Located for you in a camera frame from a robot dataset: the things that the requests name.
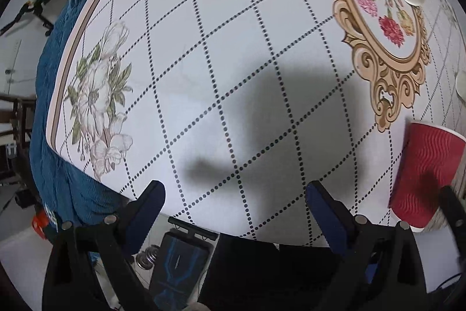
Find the red ribbed paper cup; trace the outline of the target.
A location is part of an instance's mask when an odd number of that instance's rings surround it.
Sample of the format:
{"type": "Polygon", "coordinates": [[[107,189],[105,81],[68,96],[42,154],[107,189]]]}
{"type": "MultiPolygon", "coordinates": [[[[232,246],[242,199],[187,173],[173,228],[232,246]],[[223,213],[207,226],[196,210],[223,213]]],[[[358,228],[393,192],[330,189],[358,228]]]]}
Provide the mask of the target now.
{"type": "Polygon", "coordinates": [[[465,137],[444,126],[412,122],[389,206],[410,226],[424,229],[439,207],[440,189],[450,185],[465,151],[465,137]]]}

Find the white paper cup right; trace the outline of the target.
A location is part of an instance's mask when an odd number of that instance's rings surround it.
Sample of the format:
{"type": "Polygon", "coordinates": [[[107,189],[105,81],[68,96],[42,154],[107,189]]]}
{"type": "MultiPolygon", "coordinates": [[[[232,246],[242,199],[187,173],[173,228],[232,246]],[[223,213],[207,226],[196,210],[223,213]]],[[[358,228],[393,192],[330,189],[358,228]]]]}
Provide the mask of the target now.
{"type": "Polygon", "coordinates": [[[466,105],[466,71],[459,70],[455,78],[456,94],[464,105],[466,105]]]}

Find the black blue box on floor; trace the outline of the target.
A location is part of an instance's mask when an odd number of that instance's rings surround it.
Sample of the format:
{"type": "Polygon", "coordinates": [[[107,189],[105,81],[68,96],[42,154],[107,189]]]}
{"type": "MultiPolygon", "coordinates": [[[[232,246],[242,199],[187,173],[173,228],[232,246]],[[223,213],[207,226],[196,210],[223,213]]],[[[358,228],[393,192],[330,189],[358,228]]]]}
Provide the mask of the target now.
{"type": "Polygon", "coordinates": [[[208,266],[219,235],[174,217],[161,244],[145,252],[152,264],[149,293],[159,310],[183,310],[208,266]]]}

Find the dark wooden chair near left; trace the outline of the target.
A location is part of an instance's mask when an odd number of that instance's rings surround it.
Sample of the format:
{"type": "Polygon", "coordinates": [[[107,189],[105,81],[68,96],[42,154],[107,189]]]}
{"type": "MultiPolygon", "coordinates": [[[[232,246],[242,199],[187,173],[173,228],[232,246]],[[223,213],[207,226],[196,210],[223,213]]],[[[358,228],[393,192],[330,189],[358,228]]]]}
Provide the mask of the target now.
{"type": "Polygon", "coordinates": [[[1,131],[1,138],[12,138],[11,142],[1,142],[1,184],[25,183],[31,179],[29,147],[32,124],[36,109],[35,96],[11,96],[1,93],[1,124],[10,128],[1,131]]]}

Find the diamond pattern floral tablecloth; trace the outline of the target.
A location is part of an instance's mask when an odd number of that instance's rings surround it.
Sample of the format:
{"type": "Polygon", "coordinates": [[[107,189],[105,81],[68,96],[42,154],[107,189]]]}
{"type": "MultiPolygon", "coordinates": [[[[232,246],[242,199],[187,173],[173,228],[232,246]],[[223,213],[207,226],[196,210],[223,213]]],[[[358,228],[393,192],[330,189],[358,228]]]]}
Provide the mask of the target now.
{"type": "Polygon", "coordinates": [[[323,245],[319,180],[393,225],[412,121],[465,132],[465,39],[446,0],[88,0],[66,42],[48,145],[130,199],[260,241],[323,245]]]}

